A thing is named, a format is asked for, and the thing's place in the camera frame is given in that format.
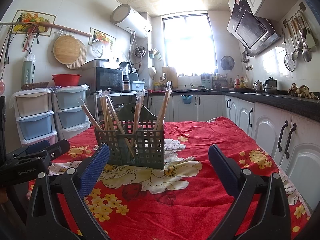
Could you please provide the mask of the dark green utensil basket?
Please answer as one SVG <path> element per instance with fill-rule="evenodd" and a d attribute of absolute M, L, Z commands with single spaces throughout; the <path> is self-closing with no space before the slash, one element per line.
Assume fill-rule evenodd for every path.
<path fill-rule="evenodd" d="M 140 119 L 136 133 L 132 135 L 135 104 L 125 105 L 117 116 L 122 123 L 125 135 L 119 131 L 116 122 L 112 131 L 106 131 L 104 122 L 99 122 L 101 131 L 94 130 L 97 143 L 105 143 L 110 149 L 108 163 L 111 165 L 131 165 L 149 167 L 162 170 L 164 168 L 164 131 L 154 130 L 157 116 L 153 115 L 145 106 L 140 112 Z M 127 137 L 135 159 L 131 156 L 124 137 Z"/>

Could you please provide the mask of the chopsticks pair tall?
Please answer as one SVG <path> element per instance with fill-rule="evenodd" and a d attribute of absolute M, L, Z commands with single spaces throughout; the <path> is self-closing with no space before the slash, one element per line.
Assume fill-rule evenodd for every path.
<path fill-rule="evenodd" d="M 154 126 L 154 130 L 156 130 L 156 131 L 160 131 L 162 129 L 164 118 L 165 118 L 165 114 L 166 114 L 166 111 L 167 111 L 167 106 L 168 106 L 169 99 L 170 99 L 170 96 L 171 96 L 171 92 L 172 92 L 171 81 L 168 81 L 167 82 L 166 91 L 165 91 L 165 95 L 164 95 L 164 98 L 163 98 L 163 102 L 162 102 L 162 105 L 161 105 L 161 109 L 159 111 L 159 114 L 157 115 L 157 120 L 156 120 L 156 123 L 155 123 L 155 126 Z"/>

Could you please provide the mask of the pastel drawer tower left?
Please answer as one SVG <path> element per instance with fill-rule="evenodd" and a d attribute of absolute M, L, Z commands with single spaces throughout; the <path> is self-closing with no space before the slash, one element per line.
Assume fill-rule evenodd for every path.
<path fill-rule="evenodd" d="M 29 146 L 43 140 L 54 144 L 57 131 L 52 107 L 53 91 L 49 88 L 20 90 L 10 99 L 14 108 L 18 136 L 22 146 Z"/>

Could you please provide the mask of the pastel drawer tower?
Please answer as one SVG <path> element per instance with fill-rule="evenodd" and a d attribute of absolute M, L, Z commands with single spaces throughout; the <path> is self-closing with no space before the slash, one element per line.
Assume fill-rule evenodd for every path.
<path fill-rule="evenodd" d="M 58 140 L 71 139 L 91 126 L 78 102 L 86 102 L 88 85 L 56 87 L 52 91 L 52 108 Z"/>
<path fill-rule="evenodd" d="M 22 146 L 29 146 L 43 140 L 54 144 L 57 131 L 52 107 L 53 91 L 49 88 L 20 90 L 10 99 L 14 108 L 18 136 Z"/>

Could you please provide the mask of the white lower cabinets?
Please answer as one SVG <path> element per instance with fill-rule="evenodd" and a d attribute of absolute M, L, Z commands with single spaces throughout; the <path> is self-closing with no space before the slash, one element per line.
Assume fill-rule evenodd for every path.
<path fill-rule="evenodd" d="M 310 210 L 319 203 L 319 122 L 276 107 L 226 95 L 174 95 L 168 121 L 208 121 L 225 116 L 268 154 L 293 182 Z"/>

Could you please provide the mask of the wicker basket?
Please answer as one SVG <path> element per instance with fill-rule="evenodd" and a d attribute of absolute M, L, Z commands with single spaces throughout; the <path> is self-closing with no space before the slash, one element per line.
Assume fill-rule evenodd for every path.
<path fill-rule="evenodd" d="M 28 83 L 24 84 L 21 87 L 21 90 L 31 90 L 31 89 L 37 89 L 37 88 L 47 88 L 49 82 L 36 82 L 36 83 Z"/>

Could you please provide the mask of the blue hanging basket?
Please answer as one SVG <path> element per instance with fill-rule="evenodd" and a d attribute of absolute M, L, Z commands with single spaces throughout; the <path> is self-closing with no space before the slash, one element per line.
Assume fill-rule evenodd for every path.
<path fill-rule="evenodd" d="M 192 102 L 193 96 L 192 96 L 192 95 L 182 95 L 181 98 L 182 98 L 182 102 L 183 102 L 185 105 L 189 105 L 189 104 L 191 104 L 191 102 Z"/>

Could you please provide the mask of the sauce bottles group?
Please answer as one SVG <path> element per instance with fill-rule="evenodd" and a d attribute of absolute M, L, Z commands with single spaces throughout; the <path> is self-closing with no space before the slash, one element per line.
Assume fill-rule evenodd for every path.
<path fill-rule="evenodd" d="M 247 88 L 247 82 L 243 76 L 237 75 L 233 83 L 234 88 Z"/>

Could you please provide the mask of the light blue storage box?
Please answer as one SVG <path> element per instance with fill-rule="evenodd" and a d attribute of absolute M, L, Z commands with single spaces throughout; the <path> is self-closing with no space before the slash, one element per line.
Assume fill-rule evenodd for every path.
<path fill-rule="evenodd" d="M 137 92 L 144 89 L 144 81 L 130 81 L 131 91 Z"/>

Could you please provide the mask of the ginger root pile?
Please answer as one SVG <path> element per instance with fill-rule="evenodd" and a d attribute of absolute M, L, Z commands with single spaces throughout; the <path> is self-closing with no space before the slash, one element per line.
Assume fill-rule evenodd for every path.
<path fill-rule="evenodd" d="M 315 94 L 310 92 L 308 86 L 306 85 L 301 85 L 300 87 L 298 87 L 295 83 L 293 83 L 290 89 L 288 90 L 288 94 L 299 98 L 319 100 L 319 97 L 315 96 Z"/>

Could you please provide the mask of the wooden cutting board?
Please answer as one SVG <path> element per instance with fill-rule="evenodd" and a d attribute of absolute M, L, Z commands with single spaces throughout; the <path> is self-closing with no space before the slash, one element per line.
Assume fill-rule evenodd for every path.
<path fill-rule="evenodd" d="M 178 88 L 178 75 L 174 67 L 162 67 L 162 72 L 166 74 L 167 81 L 171 81 L 173 88 Z"/>

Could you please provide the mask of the hanging strainer ladle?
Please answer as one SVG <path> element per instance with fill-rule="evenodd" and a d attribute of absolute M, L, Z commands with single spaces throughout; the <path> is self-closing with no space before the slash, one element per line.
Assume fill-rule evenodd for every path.
<path fill-rule="evenodd" d="M 287 44 L 286 44 L 286 36 L 285 36 L 284 30 L 282 29 L 281 32 L 282 32 L 284 46 L 285 46 L 284 64 L 285 64 L 285 67 L 287 68 L 288 71 L 294 72 L 296 70 L 296 65 L 292 59 L 292 55 L 288 53 Z"/>

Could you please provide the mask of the hanging spatula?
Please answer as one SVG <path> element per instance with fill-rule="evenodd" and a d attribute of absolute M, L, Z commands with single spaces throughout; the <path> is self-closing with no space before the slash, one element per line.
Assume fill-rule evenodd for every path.
<path fill-rule="evenodd" d="M 300 10 L 299 15 L 300 15 L 300 18 L 301 18 L 301 21 L 302 21 L 302 25 L 303 25 L 303 37 L 306 40 L 308 48 L 312 49 L 313 47 L 316 46 L 316 41 L 315 41 L 313 35 L 311 34 L 309 25 L 308 25 L 304 15 L 303 15 L 302 10 Z"/>

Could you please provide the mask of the round wall fan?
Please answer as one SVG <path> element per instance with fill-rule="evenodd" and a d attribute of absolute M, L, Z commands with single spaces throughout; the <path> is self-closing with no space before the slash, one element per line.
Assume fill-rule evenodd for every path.
<path fill-rule="evenodd" d="M 226 55 L 221 59 L 220 64 L 223 70 L 231 71 L 234 68 L 235 61 L 231 56 Z"/>

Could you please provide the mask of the fruit picture on wall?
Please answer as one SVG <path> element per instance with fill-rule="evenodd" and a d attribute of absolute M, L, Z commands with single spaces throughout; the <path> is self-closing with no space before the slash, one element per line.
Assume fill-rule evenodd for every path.
<path fill-rule="evenodd" d="M 89 38 L 89 42 L 88 44 L 91 46 L 92 43 L 95 40 L 99 40 L 101 42 L 103 42 L 104 45 L 106 45 L 108 50 L 113 50 L 115 42 L 116 42 L 116 38 L 108 35 L 102 31 L 99 31 L 98 29 L 94 29 L 92 27 L 90 27 L 90 31 L 89 34 L 91 35 L 91 37 Z"/>

